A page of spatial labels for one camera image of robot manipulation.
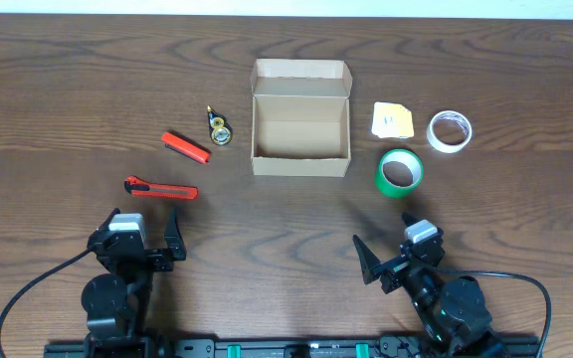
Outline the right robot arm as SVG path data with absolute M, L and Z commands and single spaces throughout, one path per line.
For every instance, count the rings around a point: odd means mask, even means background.
M 463 273 L 444 281 L 437 268 L 445 255 L 444 231 L 428 220 L 404 213 L 405 241 L 387 262 L 358 237 L 352 238 L 363 281 L 380 281 L 388 294 L 402 287 L 428 334 L 428 346 L 444 357 L 507 357 L 506 345 L 491 328 L 492 317 L 478 282 Z

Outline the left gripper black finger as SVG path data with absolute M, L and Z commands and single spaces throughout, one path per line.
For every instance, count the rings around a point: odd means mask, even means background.
M 164 231 L 164 240 L 172 259 L 175 261 L 186 260 L 187 251 L 178 227 L 177 210 L 175 208 L 169 213 Z
M 101 225 L 97 228 L 99 231 L 108 231 L 109 230 L 109 224 L 111 223 L 113 217 L 117 214 L 120 213 L 120 210 L 118 208 L 114 208 L 110 214 L 108 215 L 108 217 L 101 223 Z

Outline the yellow black correction tape dispenser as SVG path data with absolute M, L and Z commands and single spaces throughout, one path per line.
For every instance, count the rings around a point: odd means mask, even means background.
M 207 106 L 207 116 L 211 141 L 219 146 L 230 143 L 233 131 L 224 115 L 215 111 L 210 105 Z

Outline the white tape roll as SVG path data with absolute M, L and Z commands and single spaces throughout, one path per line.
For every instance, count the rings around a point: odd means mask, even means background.
M 448 144 L 443 142 L 435 132 L 435 125 L 440 121 L 450 121 L 455 123 L 465 135 L 462 142 L 458 144 Z M 429 122 L 426 129 L 426 137 L 431 146 L 446 154 L 453 154 L 464 149 L 473 137 L 473 127 L 470 121 L 461 113 L 454 110 L 443 110 L 436 113 Z

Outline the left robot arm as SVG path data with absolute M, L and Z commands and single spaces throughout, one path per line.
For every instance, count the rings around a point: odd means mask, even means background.
M 86 357 L 172 357 L 169 339 L 145 327 L 153 289 L 153 275 L 172 271 L 186 259 L 187 251 L 177 222 L 169 213 L 166 246 L 148 249 L 144 244 L 143 216 L 114 209 L 89 236 L 87 248 L 106 273 L 90 280 L 82 292 L 89 335 Z

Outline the yellow sticky note pad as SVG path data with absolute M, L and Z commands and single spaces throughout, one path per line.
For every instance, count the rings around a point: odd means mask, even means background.
M 413 137 L 412 112 L 399 103 L 376 101 L 373 107 L 371 133 L 379 138 Z

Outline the green tape roll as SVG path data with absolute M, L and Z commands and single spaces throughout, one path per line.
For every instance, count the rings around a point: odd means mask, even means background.
M 384 166 L 388 163 L 403 164 L 412 174 L 413 181 L 410 185 L 400 186 L 390 181 L 384 172 Z M 422 182 L 424 166 L 421 159 L 412 151 L 402 148 L 392 149 L 384 154 L 375 172 L 375 184 L 385 195 L 391 198 L 403 198 L 413 192 Z

